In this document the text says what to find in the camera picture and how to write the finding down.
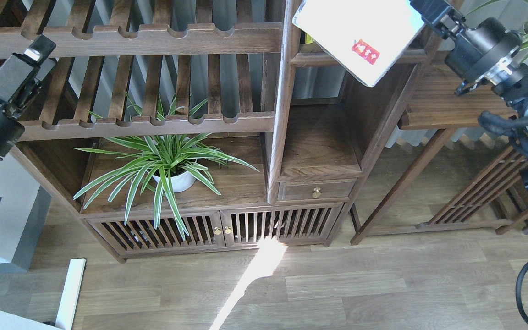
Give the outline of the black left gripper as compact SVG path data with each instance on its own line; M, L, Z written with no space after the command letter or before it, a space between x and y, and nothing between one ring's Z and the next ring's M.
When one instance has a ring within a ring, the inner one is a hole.
M23 54L13 54L0 67L0 159L25 131L17 120L56 65L48 59L55 48L51 39L39 35Z

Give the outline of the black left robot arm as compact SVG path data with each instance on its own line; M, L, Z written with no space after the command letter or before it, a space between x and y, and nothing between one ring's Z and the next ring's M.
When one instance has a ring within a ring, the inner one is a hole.
M56 65L50 59L55 48L52 40L39 35L23 54L13 53L0 67L0 161L25 131L17 120Z

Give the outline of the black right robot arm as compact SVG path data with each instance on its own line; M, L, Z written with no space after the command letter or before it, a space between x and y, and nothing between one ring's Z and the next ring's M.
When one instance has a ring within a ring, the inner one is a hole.
M489 83L492 92L516 112L516 117L506 119L486 110L478 123L490 133L507 137L528 161L528 65L514 61L520 50L528 50L524 37L507 30L494 17L468 27L464 15L446 0L409 3L425 25L442 39L453 41L455 46L445 64L462 79L455 94L461 96ZM521 176L528 192L528 169Z

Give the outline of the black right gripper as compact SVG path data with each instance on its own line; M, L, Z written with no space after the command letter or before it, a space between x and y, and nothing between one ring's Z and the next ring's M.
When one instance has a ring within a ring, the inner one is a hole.
M453 40L455 47L444 62L463 80L455 90L457 96L486 83L493 84L493 92L501 97L523 95L523 74L513 64L522 45L518 33L508 31L494 17L470 28L463 14L446 0L412 0L410 5L442 39Z

